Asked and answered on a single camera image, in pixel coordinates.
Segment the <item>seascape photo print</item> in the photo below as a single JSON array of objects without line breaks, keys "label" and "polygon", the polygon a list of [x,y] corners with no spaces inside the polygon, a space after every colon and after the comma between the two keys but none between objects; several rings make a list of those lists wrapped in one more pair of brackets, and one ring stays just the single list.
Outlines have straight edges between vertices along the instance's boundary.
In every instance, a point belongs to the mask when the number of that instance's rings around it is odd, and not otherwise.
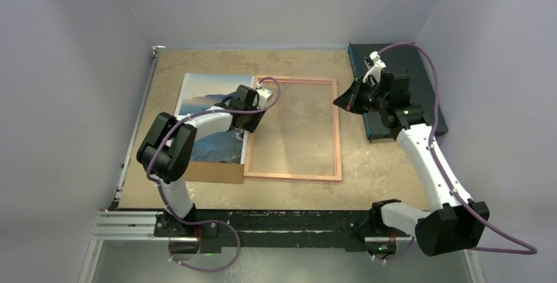
[{"label": "seascape photo print", "polygon": [[190,160],[192,162],[244,164],[246,152],[242,129],[229,129],[231,116],[218,113],[216,104],[231,97],[239,85],[252,86],[252,76],[186,73],[174,114],[178,120],[192,116],[198,128]]}]

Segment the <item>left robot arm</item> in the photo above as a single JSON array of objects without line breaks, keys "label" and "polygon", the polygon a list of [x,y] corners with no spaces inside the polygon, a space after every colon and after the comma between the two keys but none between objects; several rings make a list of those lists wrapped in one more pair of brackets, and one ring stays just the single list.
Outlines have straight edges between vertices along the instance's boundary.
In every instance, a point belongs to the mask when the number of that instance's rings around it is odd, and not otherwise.
[{"label": "left robot arm", "polygon": [[149,181],[155,183],[171,216],[170,227],[179,236],[192,234],[196,227],[195,204],[188,194],[183,175],[195,142],[232,130],[254,132],[273,105],[273,92],[260,85],[240,85],[223,100],[199,112],[177,118],[162,112],[155,117],[136,155]]}]

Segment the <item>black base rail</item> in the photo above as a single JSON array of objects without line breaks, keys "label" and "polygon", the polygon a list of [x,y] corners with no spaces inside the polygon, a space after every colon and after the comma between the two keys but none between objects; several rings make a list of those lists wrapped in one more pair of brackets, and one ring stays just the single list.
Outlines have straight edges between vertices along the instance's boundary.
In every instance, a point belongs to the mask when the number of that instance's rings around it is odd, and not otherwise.
[{"label": "black base rail", "polygon": [[222,248],[339,248],[348,252],[393,253],[409,235],[379,226],[366,210],[197,209],[196,224],[156,214],[154,236],[192,242],[200,253]]}]

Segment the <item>pink picture frame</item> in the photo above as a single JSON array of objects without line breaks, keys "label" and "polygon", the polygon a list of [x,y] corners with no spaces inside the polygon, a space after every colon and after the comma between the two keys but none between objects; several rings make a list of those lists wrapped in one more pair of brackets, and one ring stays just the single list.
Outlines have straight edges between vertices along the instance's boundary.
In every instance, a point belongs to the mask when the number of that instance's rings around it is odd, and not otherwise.
[{"label": "pink picture frame", "polygon": [[277,103],[247,140],[247,179],[340,183],[342,160],[336,79],[256,77]]}]

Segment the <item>brown cardboard backing board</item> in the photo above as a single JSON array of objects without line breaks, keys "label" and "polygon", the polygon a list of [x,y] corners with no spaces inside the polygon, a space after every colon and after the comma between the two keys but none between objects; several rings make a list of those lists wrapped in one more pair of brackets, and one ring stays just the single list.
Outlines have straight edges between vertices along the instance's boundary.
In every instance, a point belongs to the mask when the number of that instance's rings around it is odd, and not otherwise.
[{"label": "brown cardboard backing board", "polygon": [[190,162],[184,180],[205,183],[244,183],[244,166],[239,163]]}]

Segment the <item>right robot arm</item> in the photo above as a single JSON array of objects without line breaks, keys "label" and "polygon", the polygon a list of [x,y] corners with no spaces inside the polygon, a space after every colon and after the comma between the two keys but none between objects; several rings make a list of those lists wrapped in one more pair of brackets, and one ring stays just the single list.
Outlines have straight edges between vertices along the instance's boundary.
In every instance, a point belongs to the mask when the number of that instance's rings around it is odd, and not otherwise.
[{"label": "right robot arm", "polygon": [[489,208],[475,201],[450,170],[440,168],[445,158],[424,109],[411,102],[409,76],[382,72],[379,80],[355,77],[333,104],[353,114],[379,114],[409,157],[428,198],[427,211],[398,199],[374,202],[368,218],[371,231],[384,235],[400,230],[427,256],[476,248],[485,229],[480,220],[489,218]]}]

